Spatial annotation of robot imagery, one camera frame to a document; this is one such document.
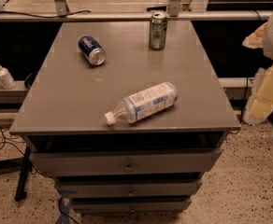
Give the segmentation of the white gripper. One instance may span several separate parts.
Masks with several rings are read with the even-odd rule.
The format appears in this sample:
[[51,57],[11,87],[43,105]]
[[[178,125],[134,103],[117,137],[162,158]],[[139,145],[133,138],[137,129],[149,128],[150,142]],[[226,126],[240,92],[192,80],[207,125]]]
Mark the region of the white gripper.
[[[266,25],[262,24],[246,36],[242,45],[249,49],[263,48],[264,55],[273,60],[273,14]],[[257,125],[265,121],[272,113],[273,65],[267,69],[259,68],[255,74],[243,120],[250,125]]]

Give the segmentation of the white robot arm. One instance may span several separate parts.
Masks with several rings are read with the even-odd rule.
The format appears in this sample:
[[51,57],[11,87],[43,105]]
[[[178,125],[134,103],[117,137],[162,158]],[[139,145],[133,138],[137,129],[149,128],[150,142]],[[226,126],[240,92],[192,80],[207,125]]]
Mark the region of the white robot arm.
[[[264,56],[273,61],[273,15],[247,36],[242,45],[249,49],[262,49]],[[257,125],[265,121],[272,112],[273,64],[267,69],[259,68],[255,74],[243,120],[250,125]]]

